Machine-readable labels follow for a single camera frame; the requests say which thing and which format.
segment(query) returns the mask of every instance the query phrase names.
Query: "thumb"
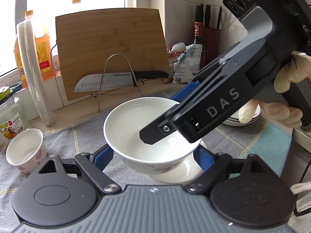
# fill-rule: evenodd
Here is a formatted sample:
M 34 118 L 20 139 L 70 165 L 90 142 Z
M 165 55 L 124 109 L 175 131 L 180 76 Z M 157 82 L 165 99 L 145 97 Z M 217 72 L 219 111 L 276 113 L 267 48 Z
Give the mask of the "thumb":
M 248 123 L 255 115 L 259 101 L 251 99 L 245 103 L 238 111 L 238 120 L 240 123 Z
M 283 66 L 274 80 L 274 89 L 284 93 L 290 89 L 290 83 L 298 83 L 305 78 L 311 78 L 311 57 L 305 53 L 292 53 L 290 63 Z

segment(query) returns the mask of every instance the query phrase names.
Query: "gloved hand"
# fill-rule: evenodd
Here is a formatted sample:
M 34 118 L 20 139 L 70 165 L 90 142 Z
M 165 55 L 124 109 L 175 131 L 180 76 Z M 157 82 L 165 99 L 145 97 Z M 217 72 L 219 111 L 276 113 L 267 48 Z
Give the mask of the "gloved hand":
M 311 57 L 305 53 L 292 53 L 290 63 L 281 68 L 274 81 L 274 89 L 284 93 L 290 88 L 290 83 L 298 83 L 305 78 L 311 80 Z M 248 123 L 254 116 L 257 105 L 265 114 L 289 128 L 298 128 L 301 124 L 302 111 L 297 108 L 287 107 L 283 103 L 264 103 L 251 99 L 242 106 L 238 113 L 241 123 Z

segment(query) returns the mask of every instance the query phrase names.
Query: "teal cloth section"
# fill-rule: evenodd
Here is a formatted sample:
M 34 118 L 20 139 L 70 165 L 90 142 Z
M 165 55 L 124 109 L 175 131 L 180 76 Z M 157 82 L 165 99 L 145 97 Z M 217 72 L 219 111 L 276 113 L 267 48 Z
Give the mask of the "teal cloth section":
M 251 153 L 257 154 L 280 176 L 290 149 L 291 138 L 287 132 L 269 123 L 243 158 Z

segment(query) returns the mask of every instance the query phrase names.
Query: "hand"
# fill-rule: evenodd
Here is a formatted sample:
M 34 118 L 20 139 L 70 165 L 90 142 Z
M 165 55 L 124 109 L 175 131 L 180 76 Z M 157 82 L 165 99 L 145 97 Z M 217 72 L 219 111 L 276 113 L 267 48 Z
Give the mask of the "hand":
M 305 53 L 292 53 L 290 63 L 282 67 L 276 75 L 274 89 L 278 93 L 284 93 L 289 90 L 291 82 L 298 83 L 305 78 L 311 80 L 311 57 Z M 268 117 L 277 120 L 286 127 L 298 128 L 302 125 L 300 109 L 287 107 L 283 103 L 264 103 L 256 99 L 251 99 L 240 108 L 239 121 L 248 123 L 253 118 L 258 104 Z

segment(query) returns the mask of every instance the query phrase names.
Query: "cooking oil bottle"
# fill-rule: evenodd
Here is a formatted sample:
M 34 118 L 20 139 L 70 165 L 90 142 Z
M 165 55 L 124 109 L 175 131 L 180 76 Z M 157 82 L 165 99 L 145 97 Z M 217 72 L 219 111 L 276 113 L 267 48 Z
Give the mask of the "cooking oil bottle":
M 41 76 L 42 76 L 43 81 L 46 81 L 48 79 L 55 77 L 56 75 L 56 70 L 53 69 L 51 65 L 51 60 L 50 60 L 51 46 L 50 46 L 49 32 L 43 22 L 39 22 L 34 19 L 33 10 L 29 10 L 25 12 L 25 20 L 32 20 L 32 26 L 33 26 L 33 31 L 35 34 L 35 44 L 36 44 L 39 66 L 41 70 Z M 24 68 L 21 63 L 21 55 L 19 52 L 17 37 L 16 37 L 15 45 L 14 45 L 14 55 L 15 55 L 15 61 L 16 61 L 17 70 L 18 70 L 18 76 L 21 81 L 21 86 L 23 89 L 27 88 L 28 84 L 26 81 Z

